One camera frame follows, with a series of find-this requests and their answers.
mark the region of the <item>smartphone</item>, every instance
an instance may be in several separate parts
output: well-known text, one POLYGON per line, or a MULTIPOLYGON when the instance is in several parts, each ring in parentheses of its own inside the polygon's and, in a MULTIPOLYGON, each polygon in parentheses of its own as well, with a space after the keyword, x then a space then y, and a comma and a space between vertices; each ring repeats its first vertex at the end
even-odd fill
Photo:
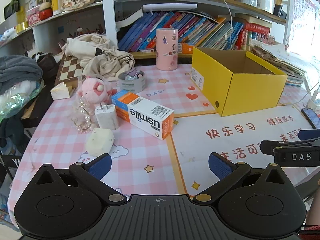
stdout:
POLYGON ((320 129, 320 118, 311 108, 302 108, 301 112, 314 129, 320 129))

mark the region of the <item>paper stack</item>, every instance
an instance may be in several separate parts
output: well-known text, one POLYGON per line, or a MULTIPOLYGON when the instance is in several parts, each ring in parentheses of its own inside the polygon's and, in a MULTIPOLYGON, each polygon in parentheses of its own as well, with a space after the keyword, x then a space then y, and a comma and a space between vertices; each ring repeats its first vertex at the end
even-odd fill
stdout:
POLYGON ((301 87, 306 81, 305 71, 297 66, 299 65, 297 62, 294 62, 296 58, 287 54, 283 44, 270 46, 255 42, 252 52, 286 73, 288 75, 286 85, 301 87))

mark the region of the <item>white soap bar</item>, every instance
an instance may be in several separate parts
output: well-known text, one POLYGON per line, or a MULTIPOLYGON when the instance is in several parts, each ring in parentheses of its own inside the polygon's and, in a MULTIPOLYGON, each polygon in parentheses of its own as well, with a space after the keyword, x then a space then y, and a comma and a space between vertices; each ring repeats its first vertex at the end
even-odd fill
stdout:
POLYGON ((115 130, 119 128, 115 105, 97 106, 96 115, 100 128, 115 130))
POLYGON ((95 157, 109 153, 115 137, 109 129, 94 128, 85 144, 85 150, 95 157))

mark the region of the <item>alphabet chart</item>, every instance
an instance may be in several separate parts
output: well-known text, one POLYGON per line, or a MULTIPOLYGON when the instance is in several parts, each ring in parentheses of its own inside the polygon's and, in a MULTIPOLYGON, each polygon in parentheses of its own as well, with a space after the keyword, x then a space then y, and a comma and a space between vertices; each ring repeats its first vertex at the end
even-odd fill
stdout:
POLYGON ((274 157, 262 154, 262 140, 297 141, 299 130, 312 129, 293 106, 226 117, 189 115, 175 118, 175 123, 167 139, 168 148, 171 160, 177 160, 172 166, 178 188, 182 189, 179 193, 191 196, 219 181, 208 166, 210 153, 217 152, 233 163, 243 161, 253 168, 265 168, 274 157))
POLYGON ((294 0, 289 51, 304 54, 312 44, 316 21, 316 5, 310 0, 294 0))

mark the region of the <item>white power adapter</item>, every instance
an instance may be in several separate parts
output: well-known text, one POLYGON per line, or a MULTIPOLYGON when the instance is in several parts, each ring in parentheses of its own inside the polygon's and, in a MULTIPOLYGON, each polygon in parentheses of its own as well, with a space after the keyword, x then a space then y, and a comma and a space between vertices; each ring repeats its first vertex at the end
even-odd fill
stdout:
POLYGON ((115 130, 119 128, 118 117, 115 105, 97 106, 94 114, 96 115, 100 128, 115 130))

